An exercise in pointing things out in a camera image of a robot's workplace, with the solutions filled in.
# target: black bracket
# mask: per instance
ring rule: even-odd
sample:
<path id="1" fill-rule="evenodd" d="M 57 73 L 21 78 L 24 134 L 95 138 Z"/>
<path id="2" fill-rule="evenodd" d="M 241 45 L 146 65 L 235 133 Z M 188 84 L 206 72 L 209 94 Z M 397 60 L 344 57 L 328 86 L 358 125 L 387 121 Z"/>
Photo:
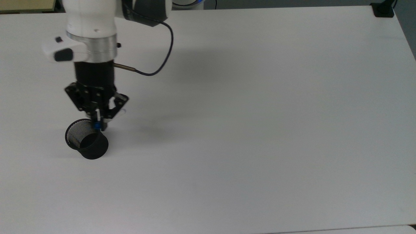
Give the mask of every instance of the black bracket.
<path id="1" fill-rule="evenodd" d="M 394 11 L 391 5 L 395 0 L 385 0 L 382 3 L 371 3 L 370 6 L 373 7 L 373 12 L 375 17 L 380 18 L 393 18 Z"/>
<path id="2" fill-rule="evenodd" d="M 85 111 L 92 120 L 94 128 L 101 129 L 101 131 L 107 128 L 109 120 L 113 119 L 129 100 L 128 96 L 114 91 L 114 108 L 109 109 L 109 98 L 104 98 L 102 87 L 88 87 L 72 83 L 65 88 L 65 92 L 79 111 Z"/>

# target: mesh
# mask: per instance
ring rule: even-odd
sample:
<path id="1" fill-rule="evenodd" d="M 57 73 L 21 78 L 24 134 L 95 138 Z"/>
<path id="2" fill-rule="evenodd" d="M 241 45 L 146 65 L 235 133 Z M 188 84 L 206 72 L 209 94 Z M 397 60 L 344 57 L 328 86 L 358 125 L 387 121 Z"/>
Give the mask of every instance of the mesh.
<path id="1" fill-rule="evenodd" d="M 72 124 L 68 129 L 67 141 L 79 149 L 82 140 L 92 133 L 96 133 L 96 130 L 92 127 L 91 121 L 83 119 Z"/>

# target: black cylinder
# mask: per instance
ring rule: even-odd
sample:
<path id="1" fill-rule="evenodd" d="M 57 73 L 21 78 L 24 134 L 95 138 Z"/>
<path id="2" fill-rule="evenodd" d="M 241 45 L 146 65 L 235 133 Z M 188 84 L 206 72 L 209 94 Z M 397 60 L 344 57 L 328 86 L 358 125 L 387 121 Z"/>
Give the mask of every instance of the black cylinder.
<path id="1" fill-rule="evenodd" d="M 86 159 L 97 159 L 108 149 L 108 140 L 101 131 L 93 128 L 90 119 L 73 122 L 65 132 L 65 141 L 69 147 L 77 150 Z"/>

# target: white table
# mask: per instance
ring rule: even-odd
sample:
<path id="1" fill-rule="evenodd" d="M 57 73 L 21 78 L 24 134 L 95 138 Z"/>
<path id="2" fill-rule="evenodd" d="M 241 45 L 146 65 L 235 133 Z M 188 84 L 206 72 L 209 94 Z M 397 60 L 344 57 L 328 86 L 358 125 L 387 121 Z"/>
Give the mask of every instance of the white table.
<path id="1" fill-rule="evenodd" d="M 155 77 L 117 70 L 105 156 L 83 118 L 65 14 L 0 15 L 0 232 L 259 234 L 416 223 L 416 62 L 370 6 L 172 12 Z M 168 31 L 118 19 L 116 62 L 151 72 Z"/>

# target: blue part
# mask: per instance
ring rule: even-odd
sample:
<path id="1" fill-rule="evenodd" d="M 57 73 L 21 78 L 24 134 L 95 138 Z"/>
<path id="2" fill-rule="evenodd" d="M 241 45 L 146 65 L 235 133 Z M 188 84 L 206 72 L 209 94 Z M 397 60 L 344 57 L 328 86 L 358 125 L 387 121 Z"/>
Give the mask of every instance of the blue part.
<path id="1" fill-rule="evenodd" d="M 97 129 L 97 130 L 100 130 L 100 129 L 101 129 L 101 124 L 100 124 L 100 122 L 96 122 L 96 123 L 94 124 L 94 129 Z"/>

